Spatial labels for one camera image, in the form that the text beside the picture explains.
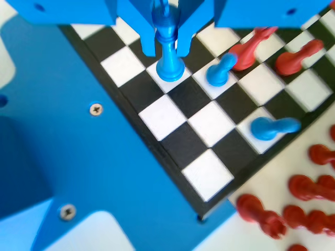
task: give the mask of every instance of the blue chess piece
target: blue chess piece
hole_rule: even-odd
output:
[[[162,5],[152,12],[153,25],[157,28],[156,38],[162,44],[163,51],[156,71],[159,77],[167,82],[180,79],[185,70],[185,64],[177,57],[174,46],[177,40],[179,18],[179,10],[173,5]]]
[[[267,117],[256,118],[251,123],[251,133],[258,140],[272,140],[277,133],[297,132],[301,128],[301,123],[294,118],[284,118],[272,120]]]
[[[226,53],[222,56],[221,61],[217,65],[208,68],[206,78],[209,84],[213,86],[222,86],[228,81],[228,72],[237,63],[237,56],[232,53]]]

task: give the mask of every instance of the red chess piece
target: red chess piece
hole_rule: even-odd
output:
[[[292,75],[302,69],[302,60],[312,56],[323,48],[323,42],[318,39],[309,41],[296,53],[284,52],[276,60],[279,75]]]
[[[245,194],[238,198],[237,211],[248,222],[258,222],[265,234],[274,239],[280,239],[280,234],[286,234],[284,220],[274,211],[266,211],[261,201],[254,195]]]
[[[335,236],[334,215],[327,216],[319,210],[313,210],[306,215],[300,207],[289,205],[283,211],[283,218],[293,229],[306,228],[314,234]]]
[[[330,175],[321,175],[317,181],[318,185],[335,190],[335,178]]]
[[[305,175],[294,175],[289,179],[291,194],[300,200],[325,199],[335,201],[335,190],[314,183]]]
[[[278,28],[256,28],[255,34],[244,44],[236,44],[230,48],[229,52],[237,55],[237,63],[233,67],[236,71],[249,68],[256,61],[255,50],[260,42],[268,39]]]
[[[294,244],[287,251],[308,251],[303,245]]]
[[[312,145],[308,151],[309,158],[318,165],[330,163],[335,169],[335,151],[331,151],[325,145]]]
[[[330,137],[335,141],[335,124],[330,128]]]

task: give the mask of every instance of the blue mounting plate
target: blue mounting plate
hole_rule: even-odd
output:
[[[16,75],[0,90],[9,100],[0,115],[19,122],[54,194],[32,250],[43,250],[99,210],[116,218],[138,251],[191,250],[235,212],[225,201],[197,221],[58,27],[33,26],[17,16],[1,37]],[[89,113],[96,102],[104,107],[99,117]],[[58,217],[67,203],[77,208],[70,222]]]

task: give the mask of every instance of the chessboard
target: chessboard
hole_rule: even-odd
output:
[[[139,35],[121,18],[113,27],[61,29],[200,219],[335,101],[335,12],[330,8],[300,29],[280,28],[257,47],[256,63],[230,71],[221,87],[207,83],[206,70],[233,45],[248,41],[252,29],[215,28],[209,22],[192,39],[190,53],[183,58],[183,76],[171,83],[156,73],[162,56],[159,43],[156,57],[146,57]],[[277,75],[278,56],[297,52],[312,39],[322,40],[324,49],[304,59],[298,73]],[[259,141],[249,126],[262,116],[293,117],[302,129]]]

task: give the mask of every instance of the screw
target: screw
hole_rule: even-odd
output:
[[[93,116],[99,116],[101,113],[103,113],[103,106],[101,104],[93,104],[90,107],[90,114]]]
[[[72,220],[77,213],[77,209],[72,204],[67,204],[61,207],[60,209],[60,218],[64,221]]]

